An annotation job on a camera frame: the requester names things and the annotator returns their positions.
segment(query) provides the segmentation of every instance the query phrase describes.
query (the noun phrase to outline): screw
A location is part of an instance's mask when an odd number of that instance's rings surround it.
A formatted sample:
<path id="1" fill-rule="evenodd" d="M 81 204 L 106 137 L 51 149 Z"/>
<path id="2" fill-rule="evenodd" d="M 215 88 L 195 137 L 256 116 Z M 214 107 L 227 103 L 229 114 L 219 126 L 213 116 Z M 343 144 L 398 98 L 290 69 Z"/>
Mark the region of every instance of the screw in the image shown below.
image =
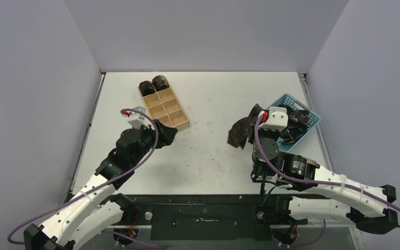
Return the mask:
<path id="1" fill-rule="evenodd" d="M 263 216 L 265 215 L 265 213 L 263 212 L 263 211 L 260 211 L 260 212 L 258 212 L 257 213 L 257 218 L 259 219 L 259 220 L 261 220 L 261 219 L 263 219 Z"/>
<path id="2" fill-rule="evenodd" d="M 146 212 L 145 213 L 145 219 L 146 220 L 151 220 L 153 218 L 153 213 L 152 212 Z"/>

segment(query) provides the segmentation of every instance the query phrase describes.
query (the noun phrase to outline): wooden tray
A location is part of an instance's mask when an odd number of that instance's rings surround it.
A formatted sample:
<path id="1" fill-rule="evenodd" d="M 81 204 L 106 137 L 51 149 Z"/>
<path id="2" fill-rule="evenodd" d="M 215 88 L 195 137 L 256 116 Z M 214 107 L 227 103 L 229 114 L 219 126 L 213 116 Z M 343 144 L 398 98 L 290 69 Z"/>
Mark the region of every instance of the wooden tray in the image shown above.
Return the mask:
<path id="1" fill-rule="evenodd" d="M 147 96 L 142 96 L 139 90 L 145 108 L 151 118 L 158 119 L 167 127 L 176 128 L 179 131 L 189 128 L 189 119 L 172 90 L 171 84 L 168 83 L 168 85 L 169 88 Z"/>

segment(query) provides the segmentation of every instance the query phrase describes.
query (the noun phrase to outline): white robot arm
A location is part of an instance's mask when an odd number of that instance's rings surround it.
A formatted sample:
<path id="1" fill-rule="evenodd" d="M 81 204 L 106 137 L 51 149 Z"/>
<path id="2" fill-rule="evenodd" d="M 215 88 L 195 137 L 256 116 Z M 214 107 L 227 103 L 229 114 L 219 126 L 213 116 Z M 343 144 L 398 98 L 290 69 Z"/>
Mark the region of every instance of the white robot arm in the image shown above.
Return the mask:
<path id="1" fill-rule="evenodd" d="M 254 144 L 253 181 L 269 180 L 276 186 L 328 199 L 305 199 L 293 195 L 278 197 L 277 210 L 271 216 L 285 215 L 296 221 L 332 219 L 355 224 L 358 229 L 374 234 L 385 234 L 398 226 L 396 211 L 366 195 L 392 203 L 396 200 L 394 187 L 363 185 L 313 160 L 280 152 L 276 141 L 287 122 L 285 108 L 271 107 L 269 112 L 259 114 L 249 137 L 249 142 Z"/>
<path id="2" fill-rule="evenodd" d="M 132 202 L 122 194 L 114 196 L 101 209 L 95 212 L 93 210 L 134 174 L 133 168 L 137 167 L 139 161 L 153 148 L 156 140 L 155 148 L 171 145 L 177 129 L 168 128 L 155 120 L 156 130 L 153 130 L 138 113 L 122 114 L 129 117 L 128 123 L 133 128 L 122 132 L 116 142 L 116 148 L 71 199 L 76 201 L 57 210 L 39 226 L 31 224 L 25 229 L 26 250 L 79 249 L 93 236 L 119 222 L 122 216 L 128 213 Z"/>

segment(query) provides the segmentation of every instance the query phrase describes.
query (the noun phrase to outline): white wall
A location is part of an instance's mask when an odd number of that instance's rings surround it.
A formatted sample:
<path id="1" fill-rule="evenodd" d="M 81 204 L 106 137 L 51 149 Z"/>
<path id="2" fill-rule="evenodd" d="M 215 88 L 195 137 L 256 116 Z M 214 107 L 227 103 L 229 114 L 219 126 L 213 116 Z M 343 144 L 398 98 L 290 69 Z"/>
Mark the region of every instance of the white wall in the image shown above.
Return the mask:
<path id="1" fill-rule="evenodd" d="M 394 185 L 400 206 L 400 1 L 350 0 L 308 84 L 335 171 Z M 363 236 L 368 249 L 400 249 L 400 229 Z"/>
<path id="2" fill-rule="evenodd" d="M 100 77 L 62 1 L 0 1 L 0 249 L 63 202 Z"/>
<path id="3" fill-rule="evenodd" d="M 103 71 L 308 72 L 348 0 L 65 0 Z"/>

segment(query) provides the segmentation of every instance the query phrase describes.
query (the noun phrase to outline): blue plastic basket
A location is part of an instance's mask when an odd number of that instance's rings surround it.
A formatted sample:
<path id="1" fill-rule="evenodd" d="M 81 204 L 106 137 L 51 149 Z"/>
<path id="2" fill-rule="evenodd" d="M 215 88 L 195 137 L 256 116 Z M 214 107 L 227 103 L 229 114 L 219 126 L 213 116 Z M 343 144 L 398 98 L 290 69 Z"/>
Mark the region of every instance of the blue plastic basket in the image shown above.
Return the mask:
<path id="1" fill-rule="evenodd" d="M 315 126 L 320 122 L 321 117 L 318 116 L 312 110 L 310 110 L 306 105 L 304 105 L 303 103 L 298 101 L 296 98 L 294 98 L 292 95 L 287 94 L 287 93 L 282 95 L 275 102 L 273 102 L 268 107 L 268 109 L 270 107 L 277 107 L 280 104 L 288 105 L 291 108 L 293 108 L 294 110 L 308 110 L 309 111 L 309 121 L 307 122 L 307 125 L 309 126 L 309 129 L 307 130 L 307 132 L 298 141 L 296 141 L 294 144 L 285 145 L 285 144 L 278 143 L 278 147 L 279 147 L 280 151 L 289 152 L 290 150 L 292 150 L 294 148 L 294 146 L 296 144 L 298 144 L 305 136 L 307 136 L 312 129 L 315 128 Z M 282 142 L 282 141 L 283 141 L 283 139 L 281 139 L 281 138 L 278 138 L 278 140 L 277 140 L 277 142 Z"/>

